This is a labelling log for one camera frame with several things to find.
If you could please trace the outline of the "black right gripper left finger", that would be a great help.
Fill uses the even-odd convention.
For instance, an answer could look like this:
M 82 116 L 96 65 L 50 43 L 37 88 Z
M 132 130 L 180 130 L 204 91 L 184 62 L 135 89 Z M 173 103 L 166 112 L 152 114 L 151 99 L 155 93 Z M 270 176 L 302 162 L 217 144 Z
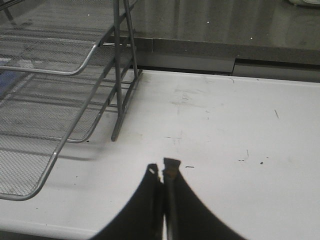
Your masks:
M 164 222 L 164 186 L 157 164 L 145 174 L 123 209 L 93 238 L 95 240 L 161 240 Z

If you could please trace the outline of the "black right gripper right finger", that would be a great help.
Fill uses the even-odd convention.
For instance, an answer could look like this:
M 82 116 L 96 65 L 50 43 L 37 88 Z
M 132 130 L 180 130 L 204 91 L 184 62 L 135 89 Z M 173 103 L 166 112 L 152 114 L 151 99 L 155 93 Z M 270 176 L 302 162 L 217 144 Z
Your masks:
M 181 161 L 164 158 L 165 220 L 168 240 L 243 240 L 196 196 L 180 172 Z

